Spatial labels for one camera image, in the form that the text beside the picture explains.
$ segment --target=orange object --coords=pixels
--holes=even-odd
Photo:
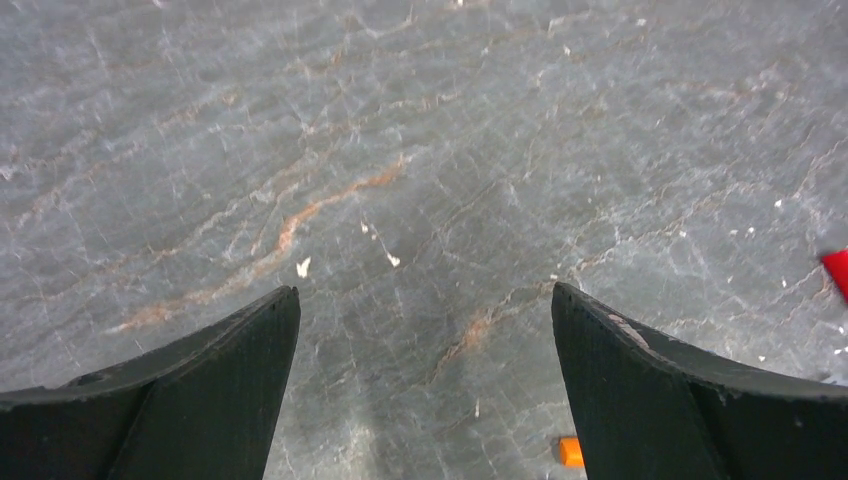
[[[577,441],[577,437],[559,439],[559,456],[562,464],[566,467],[583,467],[583,451],[580,450],[580,442]]]

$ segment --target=marble floor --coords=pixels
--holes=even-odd
[[[848,375],[848,2],[0,0],[0,389],[281,284],[267,479],[573,479],[555,279]]]

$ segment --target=white speck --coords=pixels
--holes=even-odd
[[[306,257],[306,260],[298,263],[297,266],[297,276],[300,278],[306,278],[309,275],[309,264],[312,263],[312,257]]]
[[[117,327],[108,328],[108,329],[104,330],[103,333],[105,333],[107,335],[112,335],[112,334],[115,334],[115,333],[123,332],[124,330],[126,330],[128,328],[129,328],[129,325],[127,325],[126,323],[123,323],[121,325],[118,325]]]
[[[3,177],[7,182],[15,176],[17,171],[12,167],[0,167],[0,177]]]

